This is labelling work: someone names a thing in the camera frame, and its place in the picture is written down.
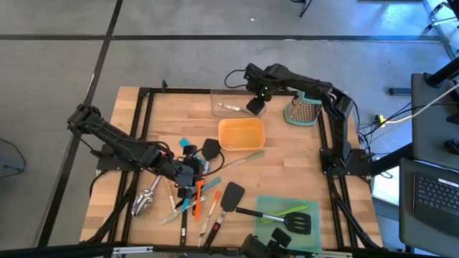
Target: wooden table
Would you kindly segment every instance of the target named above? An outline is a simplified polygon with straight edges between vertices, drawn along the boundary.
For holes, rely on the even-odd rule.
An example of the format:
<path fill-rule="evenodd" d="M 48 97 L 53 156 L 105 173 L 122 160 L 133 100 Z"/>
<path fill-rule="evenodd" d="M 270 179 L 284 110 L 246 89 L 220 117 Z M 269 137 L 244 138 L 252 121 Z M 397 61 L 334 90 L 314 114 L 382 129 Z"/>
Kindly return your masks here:
<path fill-rule="evenodd" d="M 114 126 L 127 133 L 131 128 L 138 90 L 138 87 L 120 88 L 110 121 Z M 321 171 L 318 154 L 321 147 L 318 125 L 302 127 L 285 122 L 283 109 L 291 101 L 291 98 L 292 96 L 275 96 L 268 103 L 267 112 L 261 117 L 265 124 L 266 137 L 263 147 L 264 157 L 206 178 L 206 181 L 211 181 L 214 177 L 220 176 L 222 182 L 205 193 L 209 200 L 202 203 L 202 215 L 199 222 L 195 222 L 194 217 L 189 212 L 186 245 L 196 246 L 199 230 L 210 209 L 215 192 L 217 190 L 223 192 L 228 182 L 234 181 L 245 188 L 245 195 L 240 206 L 248 209 L 255 208 L 255 200 L 261 195 L 317 201 L 321 206 L 323 248 L 336 248 L 328 186 L 326 177 Z M 141 115 L 138 128 L 142 128 L 142 117 L 143 115 Z M 176 156 L 180 156 L 179 140 L 181 138 L 185 137 L 191 144 L 201 146 L 206 138 L 218 138 L 220 120 L 221 118 L 211 114 L 211 97 L 208 94 L 156 93 L 153 99 L 147 140 L 167 142 Z M 358 148 L 359 143 L 355 133 L 354 121 L 352 118 L 349 120 L 349 141 L 354 148 Z M 227 161 L 233 161 L 247 156 L 250 152 L 223 151 L 223 153 Z M 220 158 L 216 158 L 211 162 L 211 167 L 216 168 L 220 161 Z M 154 177 L 151 173 L 143 172 L 139 180 L 138 191 L 148 188 Z M 382 245 L 368 185 L 356 176 L 347 176 L 346 178 L 354 216 L 372 240 Z M 94 185 L 81 240 L 90 238 L 113 210 L 119 180 L 120 171 L 110 171 Z M 128 243 L 179 245 L 180 217 L 163 226 L 156 225 L 172 212 L 167 197 L 168 183 L 172 184 L 168 180 L 161 180 L 155 190 L 153 206 L 140 218 L 133 218 Z M 220 211 L 221 207 L 217 206 L 212 214 L 210 225 L 213 225 Z M 120 239 L 124 214 L 125 212 L 120 216 L 116 232 L 117 240 Z M 343 227 L 344 242 L 350 246 L 346 220 L 343 215 L 341 215 L 341 226 Z M 232 212 L 226 216 L 212 246 L 239 247 L 245 237 L 252 232 L 253 227 L 253 217 Z"/>

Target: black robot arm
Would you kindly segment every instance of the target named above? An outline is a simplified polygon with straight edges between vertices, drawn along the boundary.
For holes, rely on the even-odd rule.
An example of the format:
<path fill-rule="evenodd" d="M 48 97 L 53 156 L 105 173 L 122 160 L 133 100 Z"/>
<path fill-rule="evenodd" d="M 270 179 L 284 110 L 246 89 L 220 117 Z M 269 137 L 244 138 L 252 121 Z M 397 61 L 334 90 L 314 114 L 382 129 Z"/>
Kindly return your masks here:
<path fill-rule="evenodd" d="M 245 68 L 244 79 L 247 90 L 257 97 L 248 104 L 247 109 L 258 114 L 270 101 L 275 92 L 287 91 L 288 87 L 305 92 L 308 96 L 322 102 L 323 109 L 331 121 L 333 132 L 332 163 L 346 162 L 349 159 L 351 146 L 347 141 L 347 118 L 351 114 L 353 100 L 330 82 L 322 82 L 302 75 L 297 75 L 281 64 L 273 64 L 264 70 L 250 63 Z"/>
<path fill-rule="evenodd" d="M 174 154 L 157 142 L 149 142 L 130 137 L 115 126 L 106 122 L 99 109 L 80 104 L 67 120 L 72 133 L 94 135 L 113 149 L 113 154 L 120 161 L 133 163 L 176 182 L 182 188 L 194 186 L 194 179 L 201 173 L 199 168 L 193 169 L 173 159 Z"/>

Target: green cutting mat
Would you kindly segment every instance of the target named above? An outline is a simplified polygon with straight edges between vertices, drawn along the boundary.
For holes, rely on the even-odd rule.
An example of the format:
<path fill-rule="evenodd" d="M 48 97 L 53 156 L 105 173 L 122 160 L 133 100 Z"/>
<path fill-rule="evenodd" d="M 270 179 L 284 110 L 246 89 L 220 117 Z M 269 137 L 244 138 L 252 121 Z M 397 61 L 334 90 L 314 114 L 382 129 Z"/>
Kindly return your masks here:
<path fill-rule="evenodd" d="M 311 234 L 292 233 L 285 228 L 283 223 L 274 221 L 273 223 L 263 224 L 259 218 L 256 218 L 255 236 L 258 237 L 258 240 L 263 244 L 267 244 L 271 240 L 271 234 L 274 229 L 278 227 L 292 238 L 292 241 L 288 245 L 289 249 L 305 252 L 321 252 L 321 209 L 316 201 L 258 196 L 256 211 L 263 213 L 281 212 L 300 205 L 308 205 L 308 208 L 301 212 L 311 216 Z"/>

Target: concrete floor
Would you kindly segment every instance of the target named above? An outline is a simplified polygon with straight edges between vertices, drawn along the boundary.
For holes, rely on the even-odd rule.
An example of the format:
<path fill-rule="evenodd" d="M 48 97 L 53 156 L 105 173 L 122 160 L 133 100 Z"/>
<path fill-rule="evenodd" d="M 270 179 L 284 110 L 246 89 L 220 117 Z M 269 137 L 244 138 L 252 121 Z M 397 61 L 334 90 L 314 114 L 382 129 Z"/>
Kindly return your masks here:
<path fill-rule="evenodd" d="M 105 34 L 114 6 L 114 0 L 3 0 L 0 34 Z M 300 10 L 286 0 L 132 0 L 123 3 L 115 34 L 421 35 L 429 23 L 421 3 L 316 0 L 302 19 Z M 101 44 L 0 41 L 0 138 L 17 144 L 29 164 L 26 173 L 0 178 L 0 249 L 34 246 L 70 139 L 65 121 L 85 96 Z M 409 87 L 413 72 L 434 72 L 449 61 L 437 42 L 117 41 L 93 104 L 109 120 L 120 86 L 157 87 L 165 79 L 170 87 L 223 88 L 230 70 L 279 62 L 349 92 L 367 123 L 410 101 L 388 96 L 387 88 Z M 407 123 L 372 150 L 393 151 L 410 138 Z M 95 163 L 80 146 L 50 244 L 78 242 Z M 379 225 L 383 234 L 392 232 L 383 229 L 388 223 Z"/>

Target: orange plastic container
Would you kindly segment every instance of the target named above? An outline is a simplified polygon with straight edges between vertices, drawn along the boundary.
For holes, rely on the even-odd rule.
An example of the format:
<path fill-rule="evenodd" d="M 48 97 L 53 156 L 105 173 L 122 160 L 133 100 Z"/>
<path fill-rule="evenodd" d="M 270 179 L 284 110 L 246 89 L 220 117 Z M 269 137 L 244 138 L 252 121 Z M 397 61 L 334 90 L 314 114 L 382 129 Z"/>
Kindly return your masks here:
<path fill-rule="evenodd" d="M 226 118 L 218 124 L 218 141 L 227 151 L 257 150 L 265 144 L 265 129 L 259 118 Z"/>

